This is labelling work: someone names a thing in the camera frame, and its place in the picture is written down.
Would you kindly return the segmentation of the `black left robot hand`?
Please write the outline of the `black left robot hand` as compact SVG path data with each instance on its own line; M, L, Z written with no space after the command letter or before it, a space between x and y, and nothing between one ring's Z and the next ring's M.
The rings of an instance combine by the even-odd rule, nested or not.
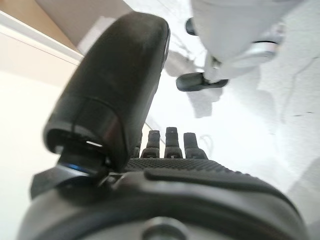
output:
M19 240L306 240L294 204L272 185L209 160L196 135L169 127L139 153L170 28L131 12L98 38L43 130L59 155L33 176Z

